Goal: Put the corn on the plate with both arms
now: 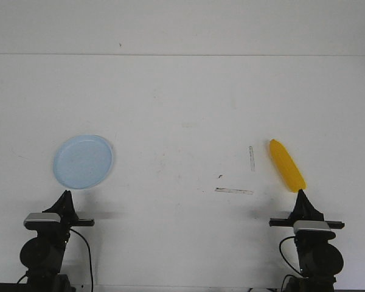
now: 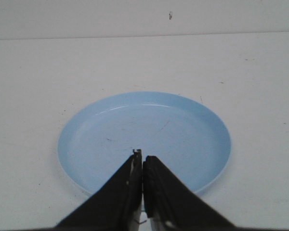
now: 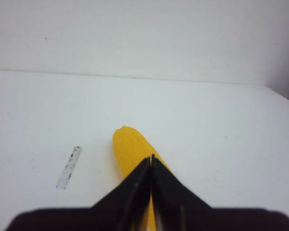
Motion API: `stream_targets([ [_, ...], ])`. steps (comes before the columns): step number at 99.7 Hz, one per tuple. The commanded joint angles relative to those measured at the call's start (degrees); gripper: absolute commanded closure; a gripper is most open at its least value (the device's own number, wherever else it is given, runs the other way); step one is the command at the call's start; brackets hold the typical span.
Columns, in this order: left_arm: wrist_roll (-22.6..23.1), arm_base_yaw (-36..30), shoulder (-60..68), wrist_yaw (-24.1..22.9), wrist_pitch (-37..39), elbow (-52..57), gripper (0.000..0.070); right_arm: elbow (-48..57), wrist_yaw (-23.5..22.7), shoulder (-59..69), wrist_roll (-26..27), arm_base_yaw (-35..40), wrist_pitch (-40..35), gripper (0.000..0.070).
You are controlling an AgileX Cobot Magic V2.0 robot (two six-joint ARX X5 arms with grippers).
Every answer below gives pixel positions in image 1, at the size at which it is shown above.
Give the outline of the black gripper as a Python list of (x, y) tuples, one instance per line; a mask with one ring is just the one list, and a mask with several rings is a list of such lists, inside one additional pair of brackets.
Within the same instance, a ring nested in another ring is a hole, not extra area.
[(343, 229), (342, 221), (311, 220), (300, 217), (321, 217), (322, 213), (316, 210), (308, 200), (305, 192), (300, 189), (297, 193), (292, 214), (287, 218), (270, 218), (270, 227), (282, 227), (293, 229)]
[(95, 225), (94, 219), (81, 219), (77, 216), (70, 190), (65, 190), (59, 199), (42, 213), (45, 217), (58, 219), (59, 223), (68, 227), (91, 227)]

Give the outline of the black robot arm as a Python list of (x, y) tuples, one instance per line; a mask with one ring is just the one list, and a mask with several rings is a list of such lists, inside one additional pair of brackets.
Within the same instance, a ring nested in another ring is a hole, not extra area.
[(79, 236), (88, 250), (91, 291), (94, 290), (91, 247), (87, 239), (74, 230), (75, 227), (92, 227), (93, 219), (78, 217), (72, 193), (65, 190), (59, 199), (42, 212), (33, 212), (24, 219), (27, 230), (35, 231), (36, 237), (22, 247), (19, 259), (27, 268), (24, 277), (29, 291), (75, 291), (69, 277), (61, 273), (66, 246), (71, 234)]
[[(288, 218), (270, 218), (271, 227), (292, 228), (294, 235), (279, 242), (279, 252), (285, 263), (295, 272), (284, 276), (280, 291), (333, 291), (335, 276), (344, 267), (340, 251), (329, 243), (336, 237), (335, 229), (343, 229), (342, 221), (327, 221), (315, 209), (305, 192), (299, 189), (293, 211)], [(292, 240), (297, 251), (299, 267), (286, 259), (282, 245)]]

